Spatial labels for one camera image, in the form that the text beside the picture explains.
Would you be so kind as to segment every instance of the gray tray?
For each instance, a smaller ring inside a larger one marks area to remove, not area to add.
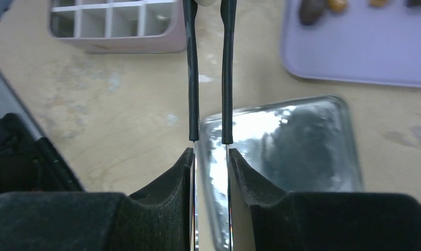
[[[362,191],[346,103],[336,96],[234,111],[233,139],[248,163],[286,191]],[[221,114],[201,124],[198,164],[217,250],[228,249],[226,151]]]

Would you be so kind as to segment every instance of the lavender tray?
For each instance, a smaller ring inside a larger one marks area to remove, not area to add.
[[[392,0],[384,8],[349,1],[313,26],[299,22],[301,0],[288,0],[280,53],[299,77],[421,87],[421,7]]]

